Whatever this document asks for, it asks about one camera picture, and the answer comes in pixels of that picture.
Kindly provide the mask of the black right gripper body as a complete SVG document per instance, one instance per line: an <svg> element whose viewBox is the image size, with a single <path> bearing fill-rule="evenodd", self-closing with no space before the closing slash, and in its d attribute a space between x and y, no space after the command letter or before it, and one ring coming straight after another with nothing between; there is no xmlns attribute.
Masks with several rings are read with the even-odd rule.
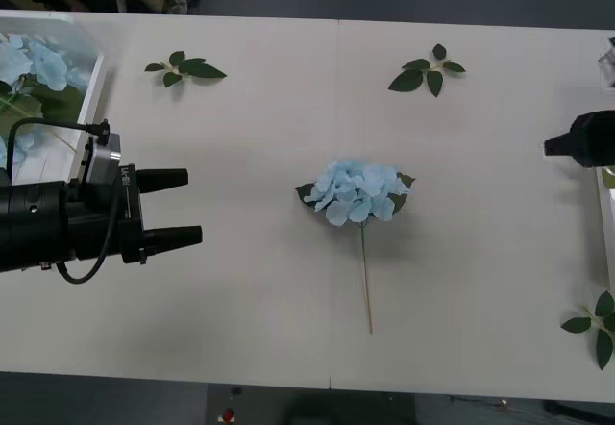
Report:
<svg viewBox="0 0 615 425"><path fill-rule="evenodd" d="M571 127L578 136L574 159L583 167L614 164L614 111L604 110L578 116Z"/></svg>

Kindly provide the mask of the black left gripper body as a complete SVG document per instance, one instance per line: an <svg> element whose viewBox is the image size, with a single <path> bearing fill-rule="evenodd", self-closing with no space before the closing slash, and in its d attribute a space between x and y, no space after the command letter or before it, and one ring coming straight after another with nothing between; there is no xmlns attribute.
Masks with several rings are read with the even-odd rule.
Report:
<svg viewBox="0 0 615 425"><path fill-rule="evenodd" d="M82 188L76 197L66 200L65 209L70 249L78 259L99 256L112 223L108 254L119 255L124 263L147 262L140 194L132 164L118 168L112 185Z"/></svg>

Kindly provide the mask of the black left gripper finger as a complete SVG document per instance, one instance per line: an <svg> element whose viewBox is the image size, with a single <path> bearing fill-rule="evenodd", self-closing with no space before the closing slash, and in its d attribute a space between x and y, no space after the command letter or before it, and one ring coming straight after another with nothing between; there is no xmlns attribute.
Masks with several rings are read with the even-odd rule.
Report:
<svg viewBox="0 0 615 425"><path fill-rule="evenodd" d="M188 172L185 168L139 169L137 172L137 185L140 193L182 187L188 183Z"/></svg>
<svg viewBox="0 0 615 425"><path fill-rule="evenodd" d="M157 255L203 241L201 226L169 227L146 230L143 236L146 255Z"/></svg>

